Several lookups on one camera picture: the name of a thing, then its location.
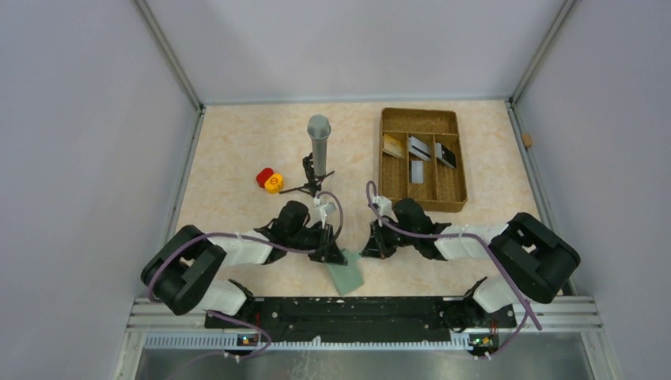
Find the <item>green card holder wallet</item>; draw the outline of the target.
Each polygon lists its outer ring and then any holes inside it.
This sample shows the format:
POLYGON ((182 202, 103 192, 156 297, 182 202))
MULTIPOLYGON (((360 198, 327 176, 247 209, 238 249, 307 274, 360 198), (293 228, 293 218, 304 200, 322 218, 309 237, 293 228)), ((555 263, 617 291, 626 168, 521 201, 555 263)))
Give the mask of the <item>green card holder wallet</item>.
POLYGON ((364 284, 364 276, 358 266, 359 253, 349 249, 341 250, 345 264, 326 264, 332 283, 340 296, 356 291, 364 284))

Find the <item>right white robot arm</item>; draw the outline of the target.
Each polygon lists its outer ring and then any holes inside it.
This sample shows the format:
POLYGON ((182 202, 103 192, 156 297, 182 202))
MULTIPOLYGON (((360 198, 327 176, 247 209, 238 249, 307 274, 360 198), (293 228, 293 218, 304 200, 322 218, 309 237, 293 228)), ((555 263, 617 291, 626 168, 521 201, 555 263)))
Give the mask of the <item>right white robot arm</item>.
POLYGON ((386 259, 413 247, 428 260, 489 259, 498 274, 477 281, 465 295, 464 316, 485 326, 496 312, 518 301, 551 303, 581 263, 577 251, 526 212, 492 226, 433 222, 411 198, 393 203, 374 196, 375 214, 364 257, 386 259))

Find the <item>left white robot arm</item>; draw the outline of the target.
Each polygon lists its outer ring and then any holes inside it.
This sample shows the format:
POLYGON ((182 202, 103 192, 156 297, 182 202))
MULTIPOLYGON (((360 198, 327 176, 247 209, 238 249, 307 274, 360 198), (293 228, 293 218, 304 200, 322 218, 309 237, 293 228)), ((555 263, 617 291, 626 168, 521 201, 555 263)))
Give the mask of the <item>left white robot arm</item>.
POLYGON ((238 282, 219 280, 223 268, 266 265, 288 253, 300 253, 326 264, 347 264, 336 244, 340 227, 327 218, 341 213, 337 200, 316 201, 313 209, 288 202, 267 225, 246 233, 204 233, 186 225, 159 250, 141 272, 150 297, 175 315, 193 310, 222 312, 235 327, 248 325, 254 314, 252 294, 238 282))

